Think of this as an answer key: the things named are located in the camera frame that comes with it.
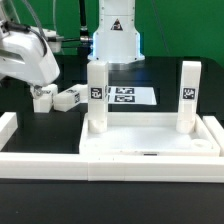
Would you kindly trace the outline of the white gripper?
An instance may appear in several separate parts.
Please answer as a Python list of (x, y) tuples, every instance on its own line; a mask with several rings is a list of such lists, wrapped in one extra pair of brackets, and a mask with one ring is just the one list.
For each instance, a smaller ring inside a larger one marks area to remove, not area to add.
[(0, 79), (9, 76), (31, 84), (33, 99), (43, 95), (60, 70), (50, 48), (43, 54), (42, 45), (34, 34), (10, 32), (0, 38)]

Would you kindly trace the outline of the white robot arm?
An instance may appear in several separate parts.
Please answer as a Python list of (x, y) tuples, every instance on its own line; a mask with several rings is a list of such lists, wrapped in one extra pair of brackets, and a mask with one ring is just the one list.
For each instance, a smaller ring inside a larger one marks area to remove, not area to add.
[[(135, 0), (99, 0), (99, 27), (93, 35), (88, 34), (85, 1), (79, 4), (78, 41), (92, 48), (90, 60), (124, 67), (144, 59), (134, 24)], [(44, 29), (38, 18), (34, 21), (34, 27), (21, 24), (12, 0), (0, 0), (0, 80), (12, 77), (28, 83), (37, 99), (59, 76), (53, 54), (66, 39)]]

